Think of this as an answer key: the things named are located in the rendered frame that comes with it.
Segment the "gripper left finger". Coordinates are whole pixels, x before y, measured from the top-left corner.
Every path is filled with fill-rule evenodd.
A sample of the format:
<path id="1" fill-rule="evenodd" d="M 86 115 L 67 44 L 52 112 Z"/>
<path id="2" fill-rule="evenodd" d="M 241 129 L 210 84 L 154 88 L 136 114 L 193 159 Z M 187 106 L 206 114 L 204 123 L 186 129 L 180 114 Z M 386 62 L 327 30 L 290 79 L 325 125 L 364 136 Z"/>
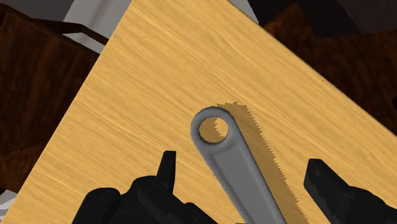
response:
<path id="1" fill-rule="evenodd" d="M 155 176 L 135 179 L 121 194 L 115 188 L 88 192 L 71 224 L 218 224 L 174 194 L 176 152 L 165 151 Z"/>

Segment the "grey metal wrench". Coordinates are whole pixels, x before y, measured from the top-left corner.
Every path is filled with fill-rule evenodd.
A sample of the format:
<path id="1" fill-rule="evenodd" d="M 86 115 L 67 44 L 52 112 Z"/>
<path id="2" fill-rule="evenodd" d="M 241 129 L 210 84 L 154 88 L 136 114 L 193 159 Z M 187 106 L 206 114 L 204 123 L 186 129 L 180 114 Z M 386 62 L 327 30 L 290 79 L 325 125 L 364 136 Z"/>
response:
<path id="1" fill-rule="evenodd" d="M 211 117 L 228 125 L 227 135 L 217 143 L 206 141 L 199 131 L 202 122 Z M 235 118 L 227 110 L 217 106 L 200 110 L 191 122 L 191 137 L 247 224 L 286 224 Z"/>

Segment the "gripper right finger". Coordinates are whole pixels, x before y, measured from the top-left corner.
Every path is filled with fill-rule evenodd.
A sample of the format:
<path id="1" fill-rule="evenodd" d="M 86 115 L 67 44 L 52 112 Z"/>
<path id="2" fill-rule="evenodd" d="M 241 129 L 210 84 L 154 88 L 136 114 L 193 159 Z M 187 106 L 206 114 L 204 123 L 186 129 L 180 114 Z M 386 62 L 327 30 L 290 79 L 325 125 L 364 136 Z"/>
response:
<path id="1" fill-rule="evenodd" d="M 331 224 L 397 224 L 397 209 L 348 185 L 321 159 L 308 160 L 303 185 Z"/>

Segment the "light wooden table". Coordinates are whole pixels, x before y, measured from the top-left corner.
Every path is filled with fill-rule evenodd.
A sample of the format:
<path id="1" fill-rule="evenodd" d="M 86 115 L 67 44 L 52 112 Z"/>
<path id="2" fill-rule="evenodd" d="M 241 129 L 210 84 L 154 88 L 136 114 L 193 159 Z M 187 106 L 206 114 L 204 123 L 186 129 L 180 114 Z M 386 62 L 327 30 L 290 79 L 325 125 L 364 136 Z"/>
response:
<path id="1" fill-rule="evenodd" d="M 192 118 L 226 104 L 285 218 L 326 224 L 310 158 L 397 208 L 397 136 L 227 0 L 133 0 L 2 224 L 71 224 L 84 196 L 124 192 L 177 153 L 174 192 L 219 224 L 241 217 L 194 146 Z"/>

